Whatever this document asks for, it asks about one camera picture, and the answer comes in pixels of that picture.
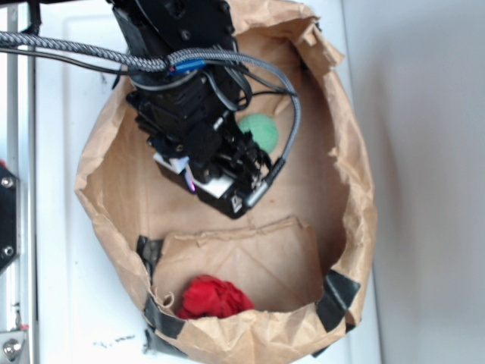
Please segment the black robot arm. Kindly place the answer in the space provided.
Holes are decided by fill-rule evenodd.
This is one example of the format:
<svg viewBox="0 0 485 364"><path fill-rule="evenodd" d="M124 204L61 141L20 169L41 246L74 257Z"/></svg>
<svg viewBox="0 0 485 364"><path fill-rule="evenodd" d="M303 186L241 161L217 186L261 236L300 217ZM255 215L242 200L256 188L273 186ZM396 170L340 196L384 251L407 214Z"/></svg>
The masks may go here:
<svg viewBox="0 0 485 364"><path fill-rule="evenodd" d="M226 1L115 1L113 12L136 57L164 58L192 48L238 49ZM252 98L245 69L228 61L131 78L136 89L127 101L139 113L139 127L164 160L187 158L201 184L229 177L237 190L251 191L262 168L271 164L236 124L236 112Z"/></svg>

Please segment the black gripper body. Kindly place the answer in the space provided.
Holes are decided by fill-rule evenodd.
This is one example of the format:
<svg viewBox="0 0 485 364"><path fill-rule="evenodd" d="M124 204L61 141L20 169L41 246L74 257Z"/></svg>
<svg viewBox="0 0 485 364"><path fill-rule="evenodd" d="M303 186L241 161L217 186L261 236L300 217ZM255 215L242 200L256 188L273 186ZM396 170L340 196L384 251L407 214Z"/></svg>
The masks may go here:
<svg viewBox="0 0 485 364"><path fill-rule="evenodd" d="M228 176L238 188L253 190L271 160L236 123L239 99L249 93L249 82L235 70L209 67L165 77L157 91L138 87L127 102L156 151L165 158L187 157L198 182Z"/></svg>

